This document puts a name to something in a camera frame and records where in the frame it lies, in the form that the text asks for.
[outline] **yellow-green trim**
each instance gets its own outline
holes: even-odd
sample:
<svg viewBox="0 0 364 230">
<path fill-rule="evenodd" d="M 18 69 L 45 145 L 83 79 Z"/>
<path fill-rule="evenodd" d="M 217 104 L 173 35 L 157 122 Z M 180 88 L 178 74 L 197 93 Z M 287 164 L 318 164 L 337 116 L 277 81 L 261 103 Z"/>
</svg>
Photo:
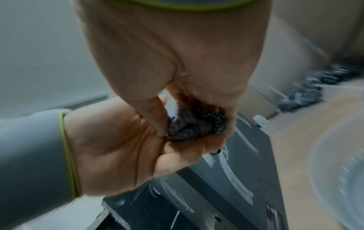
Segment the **yellow-green trim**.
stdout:
<svg viewBox="0 0 364 230">
<path fill-rule="evenodd" d="M 64 131 L 63 117 L 64 117 L 64 114 L 60 113 L 61 137 L 62 137 L 63 148 L 64 148 L 65 157 L 66 157 L 66 161 L 67 161 L 69 178 L 70 178 L 71 196 L 72 196 L 72 199 L 76 199 L 81 196 L 81 193 L 80 193 L 80 187 L 78 184 L 78 178 L 77 178 L 75 164 L 74 164 L 73 158 L 71 156 L 71 150 L 68 145 L 66 132 Z"/>
<path fill-rule="evenodd" d="M 224 10 L 229 8 L 234 8 L 237 6 L 246 5 L 257 0 L 237 0 L 226 3 L 216 3 L 216 4 L 195 4 L 195 5 L 185 5 L 178 3 L 166 3 L 166 2 L 157 2 L 155 0 L 126 0 L 138 4 L 154 6 L 164 9 L 172 9 L 172 10 L 180 10 L 180 11 L 216 11 L 216 10 Z"/>
</svg>

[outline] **wooden table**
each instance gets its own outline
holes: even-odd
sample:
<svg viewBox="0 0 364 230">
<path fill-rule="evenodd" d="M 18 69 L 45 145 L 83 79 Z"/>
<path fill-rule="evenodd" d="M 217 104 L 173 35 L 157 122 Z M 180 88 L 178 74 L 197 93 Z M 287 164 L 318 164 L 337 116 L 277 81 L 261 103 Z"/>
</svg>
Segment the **wooden table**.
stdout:
<svg viewBox="0 0 364 230">
<path fill-rule="evenodd" d="M 341 230 L 341 226 L 316 200 L 308 180 L 307 158 L 312 147 L 333 125 L 364 110 L 360 93 L 341 94 L 322 102 L 309 112 L 298 111 L 289 116 L 291 122 L 279 117 L 269 128 L 286 125 L 271 136 L 290 230 Z"/>
</svg>

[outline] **white object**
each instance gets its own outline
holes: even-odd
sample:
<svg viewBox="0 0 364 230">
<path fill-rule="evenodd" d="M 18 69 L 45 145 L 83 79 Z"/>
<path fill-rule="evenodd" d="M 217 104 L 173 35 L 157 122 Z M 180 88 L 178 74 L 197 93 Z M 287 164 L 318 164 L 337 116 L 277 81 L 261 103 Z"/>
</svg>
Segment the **white object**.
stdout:
<svg viewBox="0 0 364 230">
<path fill-rule="evenodd" d="M 262 127 L 262 129 L 265 129 L 268 127 L 269 125 L 269 121 L 267 119 L 265 119 L 264 117 L 262 117 L 261 115 L 255 115 L 253 117 L 253 120 L 260 126 Z"/>
<path fill-rule="evenodd" d="M 364 113 L 344 120 L 319 140 L 309 179 L 319 202 L 349 230 L 364 229 Z"/>
</svg>

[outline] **black surface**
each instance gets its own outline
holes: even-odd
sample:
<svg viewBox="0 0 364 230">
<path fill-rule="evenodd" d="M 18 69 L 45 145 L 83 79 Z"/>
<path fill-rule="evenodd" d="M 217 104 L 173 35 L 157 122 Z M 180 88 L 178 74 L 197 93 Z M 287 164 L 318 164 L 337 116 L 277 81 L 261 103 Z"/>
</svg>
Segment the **black surface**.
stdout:
<svg viewBox="0 0 364 230">
<path fill-rule="evenodd" d="M 182 213 L 178 214 L 171 228 L 178 210 L 162 195 L 157 194 L 150 184 L 117 197 L 105 198 L 104 202 L 132 230 L 198 230 Z"/>
</svg>

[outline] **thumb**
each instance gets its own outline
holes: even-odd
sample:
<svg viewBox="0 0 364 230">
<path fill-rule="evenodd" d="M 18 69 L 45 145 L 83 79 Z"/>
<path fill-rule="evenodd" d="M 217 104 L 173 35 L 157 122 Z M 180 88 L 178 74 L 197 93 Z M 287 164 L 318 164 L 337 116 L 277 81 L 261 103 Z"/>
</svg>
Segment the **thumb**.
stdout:
<svg viewBox="0 0 364 230">
<path fill-rule="evenodd" d="M 168 114 L 164 108 L 166 99 L 162 98 L 162 100 L 159 97 L 155 97 L 149 100 L 129 102 L 157 131 L 159 136 L 165 136 L 168 132 Z"/>
<path fill-rule="evenodd" d="M 154 166 L 153 178 L 174 173 L 196 164 L 203 154 L 216 152 L 224 145 L 222 135 L 214 134 L 190 141 L 167 142 Z"/>
</svg>

